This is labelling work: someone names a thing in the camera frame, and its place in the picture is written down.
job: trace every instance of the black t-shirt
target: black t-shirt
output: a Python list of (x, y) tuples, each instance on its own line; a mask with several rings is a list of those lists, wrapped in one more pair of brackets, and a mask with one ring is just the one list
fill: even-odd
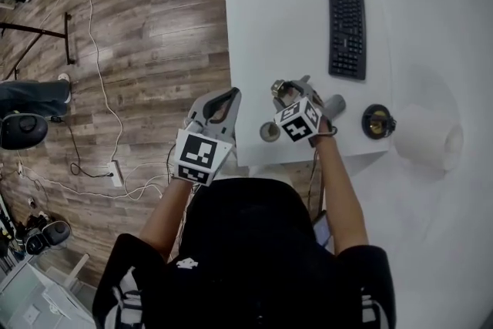
[(393, 328), (396, 321), (381, 248), (352, 247), (335, 257), (315, 241), (293, 188), (246, 178), (200, 188), (179, 256), (168, 264), (147, 243), (121, 235), (92, 312), (98, 327), (111, 328)]

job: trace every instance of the laminate floor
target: laminate floor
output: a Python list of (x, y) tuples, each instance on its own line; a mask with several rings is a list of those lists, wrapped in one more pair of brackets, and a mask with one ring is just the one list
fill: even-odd
[[(42, 37), (20, 65), (20, 79), (49, 81), (61, 72), (72, 79), (72, 102), (65, 118), (79, 148), (82, 167), (105, 173), (114, 149), (119, 123), (106, 109), (96, 69), (96, 50), (88, 36), (88, 0), (32, 0), (16, 10), (2, 11), (0, 20), (38, 26), (52, 10), (44, 29), (62, 32), (63, 12), (72, 15), (70, 47), (75, 65), (66, 65), (64, 42)], [(176, 130), (183, 124), (194, 100), (214, 89), (230, 86), (225, 0), (92, 0), (92, 34), (99, 47), (99, 65), (110, 106), (119, 115), (123, 134), (115, 159), (123, 176), (141, 163), (166, 160)], [(34, 34), (6, 31), (0, 41), (3, 73), (14, 64)], [(67, 127), (50, 124), (44, 143), (20, 152), (25, 166), (47, 179), (79, 192), (112, 196), (122, 194), (109, 178), (73, 176), (69, 165), (76, 161)], [(2, 174), (15, 170), (16, 152), (1, 152)], [(307, 198), (311, 163), (289, 165), (300, 195)], [(142, 186), (166, 167), (142, 166), (129, 177), (129, 188)], [(166, 177), (156, 179), (160, 189)], [(116, 237), (138, 233), (159, 197), (150, 188), (138, 201), (123, 197), (109, 199), (64, 190), (42, 181), (44, 190), (15, 173), (0, 182), (3, 197), (16, 220), (25, 220), (34, 197), (39, 207), (67, 220), (72, 236), (61, 250), (42, 257), (44, 265), (71, 270), (79, 258), (90, 259), (81, 279), (97, 285)], [(312, 190), (317, 205), (318, 182)]]

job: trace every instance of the toilet paper roll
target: toilet paper roll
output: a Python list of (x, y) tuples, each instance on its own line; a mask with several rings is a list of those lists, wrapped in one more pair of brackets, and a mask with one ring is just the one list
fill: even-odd
[(398, 113), (396, 120), (394, 145), (400, 156), (441, 170), (457, 165), (464, 142), (457, 120), (416, 105)]

